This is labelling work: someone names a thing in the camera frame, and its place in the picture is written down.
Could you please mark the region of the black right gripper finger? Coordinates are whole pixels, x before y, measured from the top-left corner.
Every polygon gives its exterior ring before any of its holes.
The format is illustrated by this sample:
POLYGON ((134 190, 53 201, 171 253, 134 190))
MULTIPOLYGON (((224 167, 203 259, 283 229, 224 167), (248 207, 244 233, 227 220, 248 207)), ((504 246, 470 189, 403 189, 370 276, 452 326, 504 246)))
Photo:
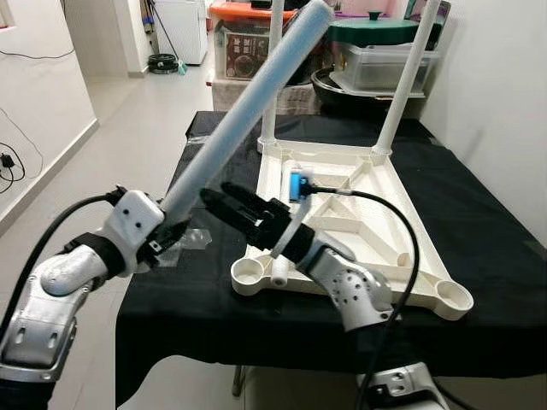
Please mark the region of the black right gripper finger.
POLYGON ((226 195, 220 189, 203 188, 200 190, 200 199, 203 200, 204 208, 215 216, 216 219, 226 223, 232 229, 251 236, 251 223, 254 222, 254 214, 243 214, 238 208, 229 203, 226 195))
POLYGON ((278 214, 279 202, 276 199, 263 200, 249 188, 233 181, 222 181, 221 192, 227 196, 232 207, 243 214, 278 214))

